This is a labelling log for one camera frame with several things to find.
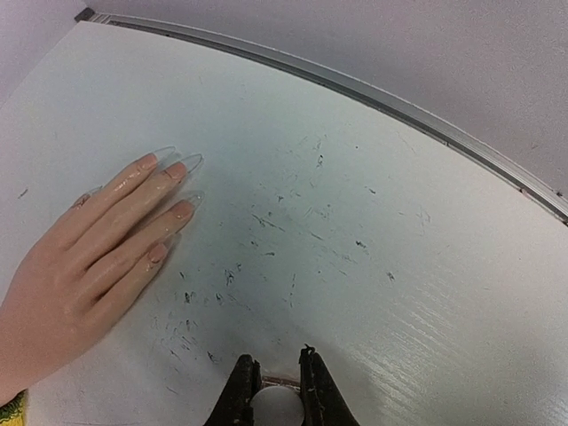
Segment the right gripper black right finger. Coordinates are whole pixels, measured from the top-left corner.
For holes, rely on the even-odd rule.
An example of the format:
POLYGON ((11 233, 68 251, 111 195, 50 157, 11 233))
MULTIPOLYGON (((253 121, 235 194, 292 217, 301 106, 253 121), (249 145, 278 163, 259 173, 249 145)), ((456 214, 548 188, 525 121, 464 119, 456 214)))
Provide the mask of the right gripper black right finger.
POLYGON ((314 347, 306 345, 301 350, 299 365, 304 425, 359 426, 323 358, 314 347))

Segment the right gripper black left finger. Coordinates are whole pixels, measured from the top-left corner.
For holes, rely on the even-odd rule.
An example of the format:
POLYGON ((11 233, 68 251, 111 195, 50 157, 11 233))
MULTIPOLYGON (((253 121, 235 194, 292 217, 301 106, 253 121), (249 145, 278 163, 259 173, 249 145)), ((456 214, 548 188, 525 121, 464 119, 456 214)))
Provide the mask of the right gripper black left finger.
POLYGON ((260 364, 249 354, 240 355, 204 426, 252 426, 250 402, 260 390, 260 364))

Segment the white nail polish brush cap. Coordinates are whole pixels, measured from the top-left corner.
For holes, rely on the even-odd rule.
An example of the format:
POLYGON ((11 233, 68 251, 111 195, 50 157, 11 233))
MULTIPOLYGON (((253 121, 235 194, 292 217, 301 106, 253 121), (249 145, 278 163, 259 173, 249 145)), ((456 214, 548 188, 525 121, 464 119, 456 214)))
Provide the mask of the white nail polish brush cap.
POLYGON ((304 406, 297 392, 287 386, 269 386, 250 401, 258 426, 302 426, 304 406))

